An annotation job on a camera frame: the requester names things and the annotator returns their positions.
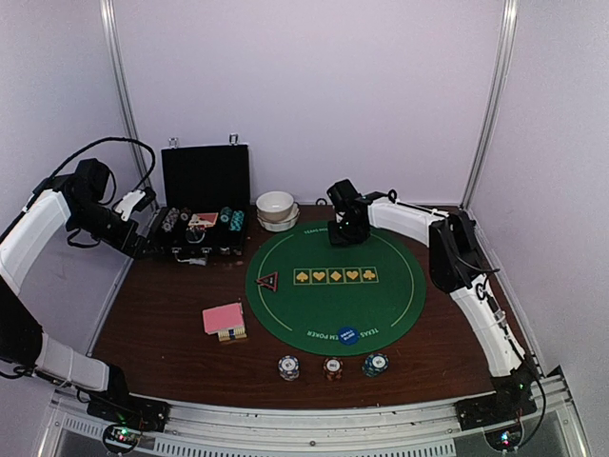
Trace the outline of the blue small blind button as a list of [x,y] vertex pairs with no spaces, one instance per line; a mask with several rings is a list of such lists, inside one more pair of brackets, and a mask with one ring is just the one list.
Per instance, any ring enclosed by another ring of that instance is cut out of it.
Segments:
[[354,346],[360,340],[360,333],[356,328],[343,327],[337,332],[338,341],[345,346]]

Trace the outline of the dark blue green chip stack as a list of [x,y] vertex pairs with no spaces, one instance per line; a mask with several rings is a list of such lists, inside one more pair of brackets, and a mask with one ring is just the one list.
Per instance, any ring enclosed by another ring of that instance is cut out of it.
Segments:
[[389,368],[388,357],[380,352],[371,353],[363,361],[362,371],[367,377],[374,378],[385,373]]

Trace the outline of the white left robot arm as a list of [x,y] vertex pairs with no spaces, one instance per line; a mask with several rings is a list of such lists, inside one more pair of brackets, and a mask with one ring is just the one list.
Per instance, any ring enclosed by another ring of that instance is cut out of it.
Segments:
[[128,192],[114,208],[101,202],[110,176],[96,159],[81,161],[75,172],[44,181],[1,236],[1,359],[38,373],[61,386],[102,392],[101,409],[117,423],[130,421],[137,404],[122,388],[119,368],[89,358],[44,332],[20,299],[29,270],[59,229],[86,231],[137,259],[152,251],[149,238],[139,234],[134,212],[155,198],[150,187]]

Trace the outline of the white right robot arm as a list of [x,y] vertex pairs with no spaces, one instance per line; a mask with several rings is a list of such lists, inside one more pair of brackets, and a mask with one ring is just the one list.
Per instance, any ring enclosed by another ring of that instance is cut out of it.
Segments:
[[428,248],[432,284],[461,309],[486,357],[496,391],[487,403],[492,417],[507,420],[529,402],[536,381],[534,363],[495,298],[490,276],[496,271],[483,264],[475,222],[467,213],[406,204],[394,190],[363,195],[348,180],[334,184],[326,193],[335,210],[335,219],[328,223],[332,245],[361,244],[375,228],[396,232]]

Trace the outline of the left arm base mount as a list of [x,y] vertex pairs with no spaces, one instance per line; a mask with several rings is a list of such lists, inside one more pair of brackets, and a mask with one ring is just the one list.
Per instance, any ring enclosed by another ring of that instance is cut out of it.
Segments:
[[170,405],[131,394],[125,373],[119,367],[109,366],[108,386],[104,390],[86,390],[86,394],[90,416],[140,431],[165,430]]

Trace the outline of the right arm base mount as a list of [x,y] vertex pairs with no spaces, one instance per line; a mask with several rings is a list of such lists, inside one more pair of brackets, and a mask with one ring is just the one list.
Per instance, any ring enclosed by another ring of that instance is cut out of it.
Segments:
[[515,421],[520,413],[536,412],[537,404],[531,386],[516,381],[496,386],[492,393],[460,400],[455,410],[461,430],[469,430]]

